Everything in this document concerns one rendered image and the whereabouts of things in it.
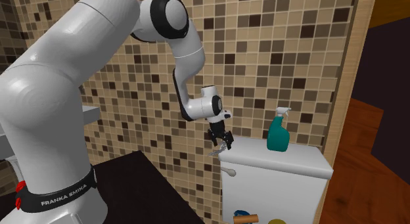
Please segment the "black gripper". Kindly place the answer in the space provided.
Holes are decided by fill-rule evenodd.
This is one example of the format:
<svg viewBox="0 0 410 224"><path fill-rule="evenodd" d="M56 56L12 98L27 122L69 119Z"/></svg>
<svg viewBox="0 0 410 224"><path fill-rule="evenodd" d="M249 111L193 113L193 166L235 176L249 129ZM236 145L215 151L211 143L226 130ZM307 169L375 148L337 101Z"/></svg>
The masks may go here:
<svg viewBox="0 0 410 224"><path fill-rule="evenodd" d="M231 149L231 144L234 141L233 135L231 131L225 131L225 122L224 120L220 120L218 122L210 123L210 128L208 130L208 136L212 141L214 146L217 146L217 138L222 137L226 148L228 150Z"/></svg>

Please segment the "small silver metal object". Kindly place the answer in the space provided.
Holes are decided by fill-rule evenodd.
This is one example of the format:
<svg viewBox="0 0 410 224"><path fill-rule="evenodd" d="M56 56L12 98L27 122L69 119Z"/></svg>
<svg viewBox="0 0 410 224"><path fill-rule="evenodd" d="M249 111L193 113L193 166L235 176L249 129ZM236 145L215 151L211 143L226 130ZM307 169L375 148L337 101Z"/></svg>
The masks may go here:
<svg viewBox="0 0 410 224"><path fill-rule="evenodd" d="M215 151L213 151L213 152L210 152L208 155L209 155L209 156L215 156L215 155L220 154L221 152L223 152L223 151L226 150L226 149L227 149L227 146L226 146L226 145L221 145L221 146L220 146L220 149L215 150Z"/></svg>

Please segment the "teal spray bottle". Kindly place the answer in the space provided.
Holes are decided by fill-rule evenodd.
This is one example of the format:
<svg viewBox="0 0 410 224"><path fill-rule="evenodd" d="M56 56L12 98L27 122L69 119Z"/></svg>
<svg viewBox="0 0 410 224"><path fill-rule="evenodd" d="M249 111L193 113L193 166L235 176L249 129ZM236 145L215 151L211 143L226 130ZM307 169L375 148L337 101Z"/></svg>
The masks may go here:
<svg viewBox="0 0 410 224"><path fill-rule="evenodd" d="M288 115L291 110L289 107L277 107L275 109L276 116L269 126L267 134L267 149L277 152L285 152L290 141L289 132L282 126L283 115Z"/></svg>

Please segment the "brown wooden cylinder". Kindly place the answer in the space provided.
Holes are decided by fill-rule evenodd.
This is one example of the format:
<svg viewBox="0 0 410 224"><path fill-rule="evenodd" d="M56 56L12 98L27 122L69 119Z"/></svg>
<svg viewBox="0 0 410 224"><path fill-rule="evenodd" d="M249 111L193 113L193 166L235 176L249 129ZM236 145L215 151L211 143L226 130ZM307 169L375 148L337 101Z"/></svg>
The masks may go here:
<svg viewBox="0 0 410 224"><path fill-rule="evenodd" d="M259 217L254 215L238 215L233 216L234 224L253 224L259 222Z"/></svg>

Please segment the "black robot stand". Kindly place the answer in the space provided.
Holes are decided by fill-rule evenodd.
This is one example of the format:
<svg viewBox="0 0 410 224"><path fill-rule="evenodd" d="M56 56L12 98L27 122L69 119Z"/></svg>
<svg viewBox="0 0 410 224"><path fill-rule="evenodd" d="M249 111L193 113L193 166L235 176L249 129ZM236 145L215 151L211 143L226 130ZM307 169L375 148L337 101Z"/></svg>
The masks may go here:
<svg viewBox="0 0 410 224"><path fill-rule="evenodd" d="M66 189L75 192L86 175L97 188L57 197L53 209L29 213L23 198L0 224L204 224L187 202L140 151L92 167L85 150L62 156L24 151L17 156L25 190L45 195Z"/></svg>

